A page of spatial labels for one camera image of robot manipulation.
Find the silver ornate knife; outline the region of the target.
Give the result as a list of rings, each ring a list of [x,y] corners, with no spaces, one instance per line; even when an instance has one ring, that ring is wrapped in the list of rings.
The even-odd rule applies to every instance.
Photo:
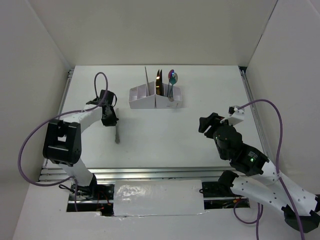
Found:
[[[117,123],[116,123],[116,126],[115,126],[115,143],[117,145],[120,144],[120,134],[119,134],[119,108],[116,108],[115,109],[115,114],[117,116]]]

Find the gold knife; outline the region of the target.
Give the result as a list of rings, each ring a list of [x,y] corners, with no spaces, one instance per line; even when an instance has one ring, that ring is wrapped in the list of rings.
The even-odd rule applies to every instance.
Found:
[[[158,70],[155,79],[155,93],[159,96],[163,95],[162,70]]]

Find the iridescent rainbow spoon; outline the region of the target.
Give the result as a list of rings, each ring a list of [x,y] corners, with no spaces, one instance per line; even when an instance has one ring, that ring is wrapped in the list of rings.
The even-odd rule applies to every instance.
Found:
[[[170,80],[170,78],[173,76],[174,72],[175,72],[175,71],[172,69],[172,70],[170,70],[170,71],[169,71],[169,73],[168,73],[168,89],[167,89],[167,97],[168,97],[168,94],[169,94],[169,91],[170,91],[170,88],[171,88],[171,85],[170,85],[169,80]]]

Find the black knife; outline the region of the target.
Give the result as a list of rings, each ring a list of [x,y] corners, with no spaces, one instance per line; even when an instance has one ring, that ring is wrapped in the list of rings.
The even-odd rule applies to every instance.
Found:
[[[159,81],[160,81],[160,95],[164,96],[164,86],[163,86],[163,70],[160,70],[159,73]]]

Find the teal spoon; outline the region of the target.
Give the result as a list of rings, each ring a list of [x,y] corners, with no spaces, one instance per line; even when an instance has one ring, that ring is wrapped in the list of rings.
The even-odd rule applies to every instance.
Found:
[[[174,85],[175,85],[176,83],[177,83],[176,78],[172,76],[172,77],[169,79],[170,91],[169,91],[168,97],[169,97],[170,99],[173,99],[173,98],[174,98],[174,97],[173,97],[173,88],[174,88]]]

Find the silver ornate spoon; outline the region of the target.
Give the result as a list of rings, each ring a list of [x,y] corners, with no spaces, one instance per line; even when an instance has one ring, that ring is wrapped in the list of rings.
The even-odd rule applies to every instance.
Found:
[[[174,72],[172,76],[174,78],[174,84],[176,84],[178,82],[178,74]]]

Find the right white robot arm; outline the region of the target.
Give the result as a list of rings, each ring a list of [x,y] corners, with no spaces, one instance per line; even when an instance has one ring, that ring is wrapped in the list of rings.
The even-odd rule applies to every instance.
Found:
[[[218,179],[223,196],[244,196],[284,215],[293,229],[309,233],[320,225],[320,197],[308,192],[281,172],[259,149],[245,144],[234,124],[244,120],[239,111],[224,118],[213,112],[200,117],[198,131],[214,140],[219,157],[234,169]]]

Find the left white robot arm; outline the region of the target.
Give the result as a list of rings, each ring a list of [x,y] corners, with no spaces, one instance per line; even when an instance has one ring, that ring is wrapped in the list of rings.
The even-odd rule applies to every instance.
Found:
[[[84,110],[64,119],[50,120],[43,146],[43,156],[59,165],[69,177],[77,180],[77,189],[88,200],[97,197],[97,178],[81,159],[82,133],[96,122],[105,127],[115,127],[119,120],[114,106],[117,96],[102,90],[100,96],[86,103]]]

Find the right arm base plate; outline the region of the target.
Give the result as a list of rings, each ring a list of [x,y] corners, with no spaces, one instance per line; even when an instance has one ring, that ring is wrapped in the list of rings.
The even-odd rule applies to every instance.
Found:
[[[217,197],[239,197],[231,191],[233,181],[239,175],[231,170],[225,170],[217,181],[202,182],[202,188],[199,190],[204,198]]]

